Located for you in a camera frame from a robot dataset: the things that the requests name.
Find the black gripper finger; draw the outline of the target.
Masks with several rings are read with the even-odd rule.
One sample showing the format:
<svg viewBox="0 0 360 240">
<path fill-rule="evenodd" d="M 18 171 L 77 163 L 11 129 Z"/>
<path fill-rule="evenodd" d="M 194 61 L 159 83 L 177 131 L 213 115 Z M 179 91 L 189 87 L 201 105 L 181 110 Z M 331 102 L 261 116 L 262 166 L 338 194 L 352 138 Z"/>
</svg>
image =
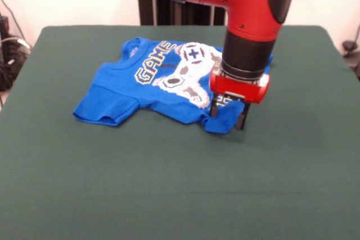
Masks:
<svg viewBox="0 0 360 240">
<path fill-rule="evenodd" d="M 210 116 L 211 117 L 216 117 L 218 114 L 218 98 L 219 98 L 218 94 L 213 95 L 213 98 L 211 101 L 211 107 L 210 107 Z"/>
<path fill-rule="evenodd" d="M 244 109 L 243 109 L 242 113 L 240 114 L 240 116 L 238 117 L 238 121 L 236 123 L 236 129 L 238 129 L 238 130 L 244 129 L 250 106 L 251 106 L 251 103 L 244 102 Z"/>
</svg>

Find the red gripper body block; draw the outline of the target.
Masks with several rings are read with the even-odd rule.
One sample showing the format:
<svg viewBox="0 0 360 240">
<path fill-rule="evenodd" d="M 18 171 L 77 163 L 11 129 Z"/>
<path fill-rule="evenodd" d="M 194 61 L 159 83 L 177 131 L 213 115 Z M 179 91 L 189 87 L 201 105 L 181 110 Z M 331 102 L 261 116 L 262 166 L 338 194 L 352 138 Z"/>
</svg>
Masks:
<svg viewBox="0 0 360 240">
<path fill-rule="evenodd" d="M 269 88 L 270 76 L 263 74 L 259 80 L 242 81 L 222 74 L 220 64 L 215 64 L 210 73 L 210 90 L 217 95 L 231 96 L 248 103 L 261 103 Z"/>
</svg>

